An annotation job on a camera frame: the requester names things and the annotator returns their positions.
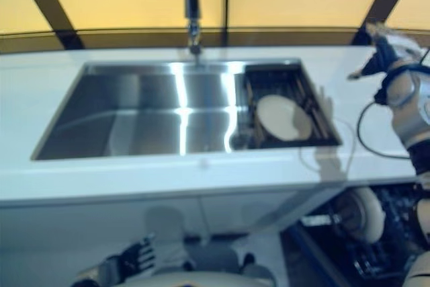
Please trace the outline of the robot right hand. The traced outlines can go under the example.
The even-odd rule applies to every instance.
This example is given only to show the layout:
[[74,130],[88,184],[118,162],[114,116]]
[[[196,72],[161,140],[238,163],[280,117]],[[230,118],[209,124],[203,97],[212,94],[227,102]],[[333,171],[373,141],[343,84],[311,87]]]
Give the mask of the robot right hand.
[[376,73],[390,73],[401,66],[420,63],[423,49],[419,43],[405,33],[389,28],[383,23],[366,23],[361,29],[375,47],[375,52],[367,63],[347,76],[357,80]]

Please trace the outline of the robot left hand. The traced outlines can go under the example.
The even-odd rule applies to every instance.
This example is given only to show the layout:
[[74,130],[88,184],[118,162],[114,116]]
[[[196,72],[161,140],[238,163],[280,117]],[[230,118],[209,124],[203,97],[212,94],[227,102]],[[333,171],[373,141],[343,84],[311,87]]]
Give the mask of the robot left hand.
[[154,235],[147,235],[120,254],[120,273],[124,280],[155,266],[154,237]]

